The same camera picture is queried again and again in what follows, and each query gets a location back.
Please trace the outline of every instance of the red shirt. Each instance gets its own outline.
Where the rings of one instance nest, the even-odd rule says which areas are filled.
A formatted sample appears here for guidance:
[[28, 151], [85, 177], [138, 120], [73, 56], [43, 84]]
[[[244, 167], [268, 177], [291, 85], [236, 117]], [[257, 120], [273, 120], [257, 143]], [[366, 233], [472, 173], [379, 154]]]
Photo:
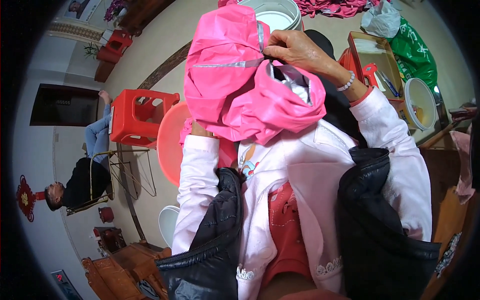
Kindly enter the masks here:
[[265, 270], [262, 287], [282, 272], [299, 273], [313, 281], [301, 234], [297, 199], [289, 182], [268, 195], [268, 220], [277, 254]]

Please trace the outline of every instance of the bare foot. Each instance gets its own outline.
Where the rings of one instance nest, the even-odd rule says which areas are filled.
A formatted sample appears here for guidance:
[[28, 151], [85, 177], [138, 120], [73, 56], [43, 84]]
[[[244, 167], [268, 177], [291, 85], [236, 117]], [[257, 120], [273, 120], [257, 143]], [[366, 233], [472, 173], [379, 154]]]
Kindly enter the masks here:
[[100, 98], [103, 99], [103, 101], [105, 102], [105, 105], [108, 105], [113, 101], [112, 97], [110, 97], [110, 95], [105, 91], [100, 91], [98, 95], [100, 96]]

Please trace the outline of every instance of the metal chair frame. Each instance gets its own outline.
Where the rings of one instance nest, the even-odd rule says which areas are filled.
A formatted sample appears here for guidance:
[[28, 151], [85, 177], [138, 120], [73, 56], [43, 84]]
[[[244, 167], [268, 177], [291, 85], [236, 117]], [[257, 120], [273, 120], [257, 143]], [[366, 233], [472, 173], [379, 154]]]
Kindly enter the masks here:
[[[108, 199], [113, 199], [115, 198], [115, 187], [114, 187], [114, 184], [113, 184], [113, 179], [115, 178], [119, 183], [120, 185], [123, 187], [123, 189], [126, 191], [129, 189], [125, 188], [125, 186], [123, 186], [123, 183], [121, 182], [120, 178], [117, 176], [117, 174], [115, 172], [113, 172], [112, 170], [112, 166], [116, 166], [118, 167], [118, 169], [120, 170], [120, 167], [119, 165], [123, 165], [125, 167], [126, 164], [129, 164], [129, 169], [130, 171], [129, 172], [129, 177], [133, 180], [133, 186], [135, 188], [135, 196], [132, 195], [132, 193], [130, 193], [129, 191], [129, 194], [130, 196], [137, 200], [138, 199], [138, 192], [137, 192], [137, 188], [135, 186], [135, 183], [139, 184], [141, 188], [143, 188], [144, 190], [147, 191], [147, 193], [152, 196], [152, 197], [155, 197], [156, 196], [156, 188], [155, 188], [155, 181], [153, 179], [153, 173], [152, 173], [152, 165], [150, 164], [150, 157], [148, 156], [147, 154], [147, 158], [148, 158], [148, 166], [150, 168], [150, 178], [152, 180], [152, 186], [150, 186], [150, 188], [153, 190], [153, 193], [150, 192], [147, 188], [145, 188], [141, 183], [140, 181], [135, 178], [135, 176], [132, 174], [132, 166], [130, 165], [130, 161], [129, 162], [123, 162], [122, 160], [120, 160], [120, 157], [118, 156], [118, 153], [128, 153], [128, 152], [145, 152], [147, 153], [148, 151], [150, 151], [150, 149], [132, 149], [132, 150], [111, 150], [111, 151], [106, 151], [106, 152], [100, 152], [100, 153], [97, 153], [95, 155], [93, 155], [91, 161], [90, 161], [90, 200], [85, 202], [84, 204], [82, 204], [81, 206], [78, 206], [78, 207], [67, 207], [67, 216], [69, 215], [72, 215], [72, 214], [75, 214], [75, 213], [78, 213], [78, 212], [81, 212], [81, 211], [84, 211], [84, 210], [87, 210], [88, 208], [92, 207], [92, 206], [95, 206], [97, 204], [100, 204], [100, 203], [105, 203], [105, 202], [108, 202]], [[97, 197], [97, 198], [93, 198], [93, 189], [92, 189], [92, 164], [93, 164], [93, 161], [94, 161], [94, 158], [98, 155], [105, 155], [107, 154], [108, 155], [108, 167], [109, 167], [109, 171], [110, 171], [110, 184], [112, 186], [112, 192], [110, 193], [107, 193], [105, 195], [102, 195], [100, 197]], [[118, 159], [118, 163], [112, 163], [111, 161], [111, 158], [116, 155], [117, 156], [117, 159]]]

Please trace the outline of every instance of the orchid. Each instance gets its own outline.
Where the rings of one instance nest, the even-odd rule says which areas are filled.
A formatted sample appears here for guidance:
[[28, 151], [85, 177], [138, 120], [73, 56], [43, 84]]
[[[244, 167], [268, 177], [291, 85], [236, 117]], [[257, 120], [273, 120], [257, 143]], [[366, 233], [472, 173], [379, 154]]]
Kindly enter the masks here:
[[105, 11], [105, 17], [103, 19], [107, 22], [112, 21], [119, 15], [120, 11], [124, 8], [124, 5], [124, 0], [113, 0], [112, 4], [107, 8], [107, 11]]

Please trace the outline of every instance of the white plastic bag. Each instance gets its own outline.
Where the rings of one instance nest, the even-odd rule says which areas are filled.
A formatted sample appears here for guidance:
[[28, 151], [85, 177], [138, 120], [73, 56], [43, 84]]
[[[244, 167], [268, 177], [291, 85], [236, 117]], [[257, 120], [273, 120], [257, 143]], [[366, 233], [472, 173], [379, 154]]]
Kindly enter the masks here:
[[363, 15], [360, 26], [368, 34], [391, 38], [400, 28], [400, 13], [387, 0], [382, 0]]

